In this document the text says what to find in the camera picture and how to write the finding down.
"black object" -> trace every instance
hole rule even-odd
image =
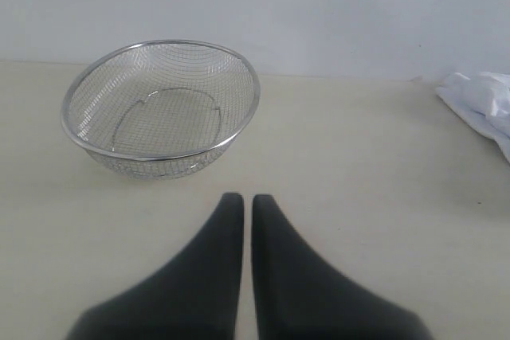
[[[131,290],[85,312],[68,340],[232,340],[244,206],[226,193],[196,237]]]
[[[338,273],[270,195],[253,199],[253,292],[260,340],[430,340],[417,315]]]

